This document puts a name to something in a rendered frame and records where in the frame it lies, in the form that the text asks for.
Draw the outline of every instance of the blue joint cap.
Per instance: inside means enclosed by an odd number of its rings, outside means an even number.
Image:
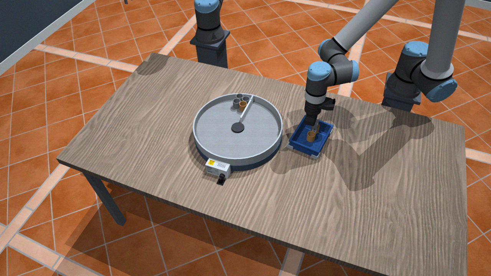
[[[358,63],[354,60],[352,60],[351,62],[353,62],[353,75],[351,76],[351,83],[358,80],[358,77],[360,76],[360,67],[358,67]]]
[[[319,54],[319,56],[321,56],[321,47],[322,47],[322,45],[324,45],[324,42],[326,42],[326,41],[328,41],[328,40],[330,40],[330,39],[326,39],[326,40],[324,40],[324,41],[323,41],[323,42],[321,42],[321,44],[319,45],[319,48],[317,49],[317,53]]]
[[[402,53],[408,56],[424,56],[428,54],[428,43],[421,41],[410,41],[404,45]]]
[[[455,89],[457,89],[457,81],[448,80],[428,92],[426,98],[434,103],[441,102],[452,95]]]
[[[311,81],[321,81],[329,76],[331,73],[331,66],[324,61],[316,61],[308,67],[307,78]]]
[[[200,13],[210,13],[218,7],[218,0],[194,0],[194,8]]]

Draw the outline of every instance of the table leg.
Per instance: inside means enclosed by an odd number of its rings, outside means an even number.
[[[116,202],[114,202],[114,199],[112,199],[106,187],[104,187],[102,181],[99,178],[95,178],[85,173],[83,173],[83,175],[85,176],[85,178],[87,178],[87,181],[90,183],[95,193],[102,200],[102,203],[109,211],[112,218],[116,221],[118,225],[123,226],[126,222],[126,218],[121,213],[121,210],[119,210]]]

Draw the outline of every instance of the white control box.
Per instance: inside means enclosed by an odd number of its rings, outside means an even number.
[[[227,179],[230,175],[230,164],[208,158],[208,161],[206,161],[206,172],[216,176],[220,176],[223,173],[225,179]]]

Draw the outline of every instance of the gray cup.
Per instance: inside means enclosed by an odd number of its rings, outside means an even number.
[[[239,103],[241,102],[242,99],[239,99],[239,98],[235,98],[234,99],[234,108],[235,109],[239,109]]]

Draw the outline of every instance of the cup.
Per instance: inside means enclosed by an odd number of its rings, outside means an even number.
[[[307,141],[313,142],[315,140],[315,132],[309,131],[307,132]]]
[[[239,103],[240,103],[240,102],[241,102],[241,100],[240,100],[239,98],[235,98],[235,99],[234,99],[234,103],[233,103],[233,105],[234,105],[234,108],[235,108],[235,109],[239,109]]]
[[[244,109],[246,109],[246,105],[247,105],[247,102],[245,102],[245,101],[241,101],[239,103],[239,109],[241,112],[244,112]]]

